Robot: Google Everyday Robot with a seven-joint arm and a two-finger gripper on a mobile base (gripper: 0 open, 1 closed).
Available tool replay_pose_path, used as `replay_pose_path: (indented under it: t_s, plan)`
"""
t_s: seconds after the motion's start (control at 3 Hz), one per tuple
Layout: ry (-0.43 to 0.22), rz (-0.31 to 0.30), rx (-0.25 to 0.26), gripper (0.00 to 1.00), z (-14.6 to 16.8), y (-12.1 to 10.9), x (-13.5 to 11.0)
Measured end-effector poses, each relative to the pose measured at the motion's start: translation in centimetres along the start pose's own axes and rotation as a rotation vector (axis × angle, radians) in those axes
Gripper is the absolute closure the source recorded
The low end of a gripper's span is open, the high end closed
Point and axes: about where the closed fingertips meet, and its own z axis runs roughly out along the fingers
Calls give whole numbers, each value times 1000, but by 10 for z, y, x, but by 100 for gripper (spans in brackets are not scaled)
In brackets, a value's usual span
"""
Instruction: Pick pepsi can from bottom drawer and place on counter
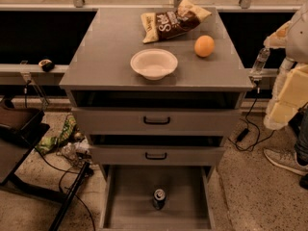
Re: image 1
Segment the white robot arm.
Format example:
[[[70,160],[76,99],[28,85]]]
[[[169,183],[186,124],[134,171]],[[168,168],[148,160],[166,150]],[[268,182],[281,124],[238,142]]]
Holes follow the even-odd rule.
[[[264,118],[268,129],[279,130],[308,103],[308,2],[268,36],[264,45],[270,49],[283,48],[286,53]]]

